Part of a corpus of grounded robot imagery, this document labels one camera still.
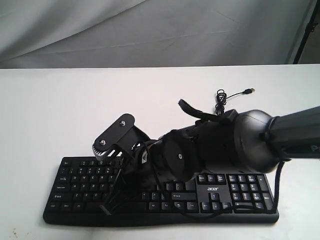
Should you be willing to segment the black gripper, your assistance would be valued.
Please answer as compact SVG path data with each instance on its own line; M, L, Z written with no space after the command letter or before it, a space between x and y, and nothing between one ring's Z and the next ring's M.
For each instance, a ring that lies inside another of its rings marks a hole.
M156 171L155 158L150 153L151 147L157 142L139 140L133 145L132 155L125 158L114 179L113 187L100 205L107 216L114 215L128 200L141 192L149 191L155 185L164 191L164 184L160 182L160 174Z

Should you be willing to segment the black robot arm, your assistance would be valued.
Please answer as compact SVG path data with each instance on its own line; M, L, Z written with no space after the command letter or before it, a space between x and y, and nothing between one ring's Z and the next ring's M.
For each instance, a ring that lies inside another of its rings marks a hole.
M151 139L135 126L129 113L121 115L92 145L97 160L110 152L121 153L113 160L116 169L113 189L101 205L114 215L138 193L167 181L188 182L217 169L275 175L271 212L279 201L280 174L292 159L320 156L320 109L313 107L283 116L262 110L214 115L193 108L184 100L180 108L196 122Z

